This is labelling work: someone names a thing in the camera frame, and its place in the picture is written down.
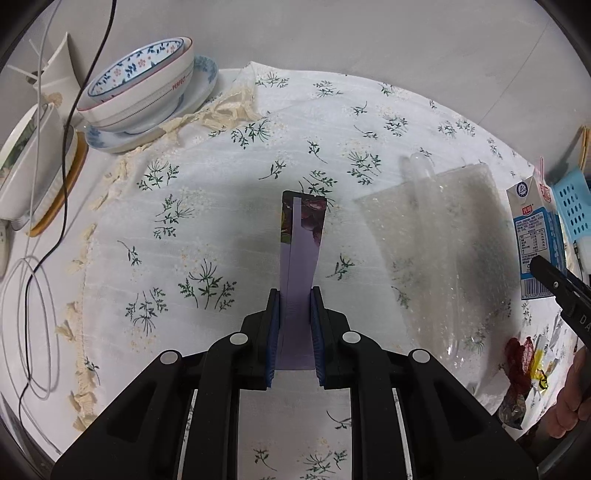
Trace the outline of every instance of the saucer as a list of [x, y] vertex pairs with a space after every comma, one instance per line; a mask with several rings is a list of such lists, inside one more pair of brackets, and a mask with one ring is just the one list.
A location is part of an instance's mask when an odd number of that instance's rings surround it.
[[[202, 55], [195, 56], [193, 76], [187, 89], [183, 93], [178, 106], [163, 120], [194, 113], [211, 94], [217, 81], [217, 64], [215, 61]], [[165, 134], [159, 125], [139, 134], [127, 134], [124, 132], [111, 133], [97, 130], [94, 127], [85, 127], [86, 142], [96, 150], [106, 153], [121, 153], [154, 141]]]

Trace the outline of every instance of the finger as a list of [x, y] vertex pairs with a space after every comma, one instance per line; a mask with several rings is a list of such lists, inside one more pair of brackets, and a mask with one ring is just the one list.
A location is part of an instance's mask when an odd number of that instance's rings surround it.
[[576, 411], [572, 411], [569, 405], [565, 401], [566, 389], [560, 390], [558, 397], [556, 398], [556, 417], [558, 423], [565, 430], [572, 430], [579, 421], [579, 415]]
[[546, 432], [551, 437], [559, 439], [562, 438], [566, 433], [566, 430], [562, 428], [560, 423], [558, 423], [558, 418], [556, 417], [556, 405], [548, 409], [542, 418], [542, 422]]
[[566, 381], [562, 391], [563, 400], [571, 411], [577, 410], [581, 403], [580, 371], [586, 360], [586, 349], [581, 348], [574, 356], [573, 364], [566, 375]]
[[591, 398], [581, 403], [579, 407], [579, 420], [588, 420], [591, 417]]

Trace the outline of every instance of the black gripper frame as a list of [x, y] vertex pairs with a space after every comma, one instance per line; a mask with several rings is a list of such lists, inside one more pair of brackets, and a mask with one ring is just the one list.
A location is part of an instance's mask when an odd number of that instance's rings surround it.
[[[394, 389], [415, 479], [538, 478], [500, 423], [431, 355], [388, 352], [361, 334], [347, 343], [345, 315], [324, 308], [318, 287], [311, 295], [321, 385], [351, 392], [353, 480], [407, 479]], [[176, 480], [194, 390], [182, 478], [237, 480], [240, 389], [266, 390], [272, 378], [278, 308], [271, 290], [266, 310], [244, 319], [241, 345], [227, 336], [207, 352], [159, 355], [68, 448], [51, 480]]]

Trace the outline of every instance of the blue floral bowl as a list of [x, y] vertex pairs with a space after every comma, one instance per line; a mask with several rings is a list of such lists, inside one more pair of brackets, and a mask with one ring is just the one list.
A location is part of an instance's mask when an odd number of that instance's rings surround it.
[[127, 54], [89, 83], [78, 108], [106, 102], [128, 90], [174, 61], [183, 52], [183, 47], [182, 38], [167, 38]]

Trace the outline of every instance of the gray floor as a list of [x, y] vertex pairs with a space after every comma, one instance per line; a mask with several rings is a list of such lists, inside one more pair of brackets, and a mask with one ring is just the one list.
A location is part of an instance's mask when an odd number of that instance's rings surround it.
[[[51, 27], [49, 53], [69, 31], [80, 77], [110, 4], [64, 0]], [[31, 29], [37, 44], [43, 21]], [[255, 60], [407, 88], [479, 123], [530, 161], [543, 155], [551, 164], [591, 122], [591, 77], [534, 0], [119, 0], [97, 68], [175, 35], [193, 37], [197, 51], [222, 68]], [[28, 43], [11, 63], [36, 69]], [[34, 102], [22, 76], [2, 71], [0, 105], [10, 115], [0, 119], [0, 141]]]

